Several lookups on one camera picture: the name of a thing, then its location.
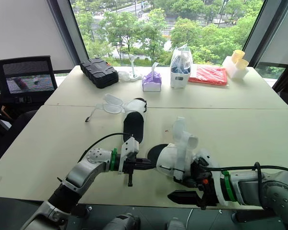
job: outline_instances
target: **yellow cup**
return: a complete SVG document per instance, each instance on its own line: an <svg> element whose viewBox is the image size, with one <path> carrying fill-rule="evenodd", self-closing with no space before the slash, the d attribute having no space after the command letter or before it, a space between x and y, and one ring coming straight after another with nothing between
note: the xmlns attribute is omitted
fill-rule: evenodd
<svg viewBox="0 0 288 230"><path fill-rule="evenodd" d="M240 59L236 62L235 66L237 69L245 69L248 66L249 62L244 59Z"/></svg>
<svg viewBox="0 0 288 230"><path fill-rule="evenodd" d="M241 60L244 57L244 55L245 53L242 50L236 49L231 56L231 60L234 64L236 64L237 61Z"/></svg>

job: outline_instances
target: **green ring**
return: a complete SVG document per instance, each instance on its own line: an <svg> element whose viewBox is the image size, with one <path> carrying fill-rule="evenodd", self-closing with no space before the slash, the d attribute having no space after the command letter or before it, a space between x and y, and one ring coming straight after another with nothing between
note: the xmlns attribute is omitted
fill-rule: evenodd
<svg viewBox="0 0 288 230"><path fill-rule="evenodd" d="M230 186L230 175L228 171L223 171L222 174L224 175L224 182L227 194L232 202L236 202L234 194L232 193L231 186Z"/></svg>
<svg viewBox="0 0 288 230"><path fill-rule="evenodd" d="M112 154L111 154L110 171L113 171L113 170L114 170L114 164L115 164L116 154L117 154L117 149L114 148L114 150L112 151Z"/></svg>

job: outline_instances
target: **black case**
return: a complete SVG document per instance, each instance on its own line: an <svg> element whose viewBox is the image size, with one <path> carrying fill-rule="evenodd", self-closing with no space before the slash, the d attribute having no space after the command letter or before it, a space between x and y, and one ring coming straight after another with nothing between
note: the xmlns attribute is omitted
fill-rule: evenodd
<svg viewBox="0 0 288 230"><path fill-rule="evenodd" d="M103 89L119 81L117 71L100 58L89 59L81 63L80 67L97 88Z"/></svg>

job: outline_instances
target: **white cable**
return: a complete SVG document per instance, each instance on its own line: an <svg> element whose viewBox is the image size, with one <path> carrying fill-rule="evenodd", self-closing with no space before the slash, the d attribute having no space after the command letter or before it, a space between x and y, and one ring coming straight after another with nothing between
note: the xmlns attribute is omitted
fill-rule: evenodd
<svg viewBox="0 0 288 230"><path fill-rule="evenodd" d="M189 219L190 219L190 217L191 217L192 212L193 212L193 208L191 209L191 211L190 211L190 213L189 213L189 216L188 216L188 218L187 218L186 230L188 229L188 223L189 223Z"/></svg>

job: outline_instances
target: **white table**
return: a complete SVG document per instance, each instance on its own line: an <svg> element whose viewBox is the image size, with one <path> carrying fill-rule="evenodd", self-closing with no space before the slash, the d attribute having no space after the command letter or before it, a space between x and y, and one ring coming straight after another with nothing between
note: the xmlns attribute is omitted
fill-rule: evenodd
<svg viewBox="0 0 288 230"><path fill-rule="evenodd" d="M116 70L130 70L115 67ZM138 67L143 75L149 67ZM233 109L288 109L288 105L269 87L253 69L244 80L228 79L227 86L214 86L189 82L184 89L170 86L168 67L156 68L162 76L161 92L143 92L141 81L118 82L104 89L98 89L76 66L65 81L46 101L46 105L94 106L101 103L105 93L111 93L123 101L136 97L147 100L149 108L233 108Z"/></svg>
<svg viewBox="0 0 288 230"><path fill-rule="evenodd" d="M0 197L45 200L97 139L122 130L122 115L85 106L42 106L0 160ZM288 109L170 109L148 108L139 157L150 148L172 141L172 124L186 118L188 131L199 138L221 166L271 164L288 167ZM120 147L121 137L110 137L97 147ZM135 171L133 187L117 172L100 174L80 202L106 205L188 207L167 199L186 189L156 170ZM241 207L237 203L229 208Z"/></svg>

